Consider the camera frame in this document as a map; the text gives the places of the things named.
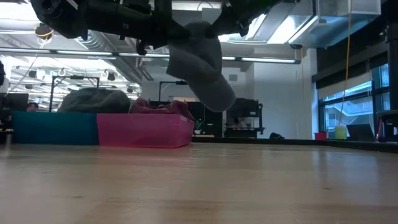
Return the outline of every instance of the teal bin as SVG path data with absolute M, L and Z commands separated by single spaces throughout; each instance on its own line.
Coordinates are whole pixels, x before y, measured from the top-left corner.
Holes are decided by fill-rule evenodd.
M 98 145 L 96 114 L 14 112 L 12 128 L 18 144 Z

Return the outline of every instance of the red cloth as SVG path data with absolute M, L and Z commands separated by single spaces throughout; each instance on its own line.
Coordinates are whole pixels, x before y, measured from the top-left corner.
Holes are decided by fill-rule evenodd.
M 187 103 L 174 100 L 171 104 L 161 105 L 158 108 L 151 108 L 148 101 L 143 98 L 138 98 L 132 106 L 130 113 L 152 113 L 152 114 L 180 114 L 192 121 L 195 120 L 188 110 Z

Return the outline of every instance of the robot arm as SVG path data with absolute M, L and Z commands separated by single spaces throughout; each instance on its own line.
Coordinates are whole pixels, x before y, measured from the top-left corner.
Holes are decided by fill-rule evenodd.
M 206 33 L 209 38 L 240 33 L 244 36 L 253 19 L 280 1 L 298 0 L 224 0 L 222 12 Z M 88 30 L 97 30 L 141 41 L 137 52 L 144 55 L 145 45 L 154 48 L 170 40 L 185 40 L 190 32 L 171 18 L 171 0 L 156 0 L 153 11 L 144 0 L 31 0 L 37 17 L 59 34 L 72 39 L 87 39 Z

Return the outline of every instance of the window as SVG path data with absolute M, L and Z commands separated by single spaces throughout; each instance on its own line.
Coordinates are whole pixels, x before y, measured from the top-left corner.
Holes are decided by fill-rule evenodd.
M 333 103 L 325 106 L 326 129 L 334 128 L 339 125 L 349 124 L 370 124 L 373 125 L 373 101 L 370 96 L 344 102 L 343 112 L 341 113 L 342 103 Z
M 383 93 L 383 110 L 390 110 L 390 93 Z
M 354 86 L 352 88 L 347 89 L 345 96 L 352 96 L 352 95 L 355 95 L 358 93 L 364 93 L 364 92 L 371 91 L 371 90 L 372 90 L 372 81 L 369 81 L 369 82 L 366 82 L 366 83 L 360 84 L 358 86 Z M 336 93 L 336 94 L 326 97 L 325 101 L 342 98 L 343 95 L 344 95 L 344 91 L 341 91 L 339 93 Z
M 376 113 L 390 110 L 388 69 L 388 64 L 374 68 L 371 70 L 371 82 L 364 82 L 347 89 L 342 112 L 343 91 L 322 99 L 319 102 L 321 118 L 319 129 L 326 131 L 339 123 L 341 125 L 370 124 L 374 132 L 378 125 L 374 122 L 377 120 Z
M 380 66 L 381 73 L 381 83 L 382 87 L 387 87 L 390 85 L 389 77 L 388 77 L 388 64 Z

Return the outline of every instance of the wooden table surface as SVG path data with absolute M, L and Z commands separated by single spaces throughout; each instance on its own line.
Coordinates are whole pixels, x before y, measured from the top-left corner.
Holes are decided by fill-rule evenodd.
M 398 156 L 312 146 L 11 146 L 0 224 L 398 223 Z

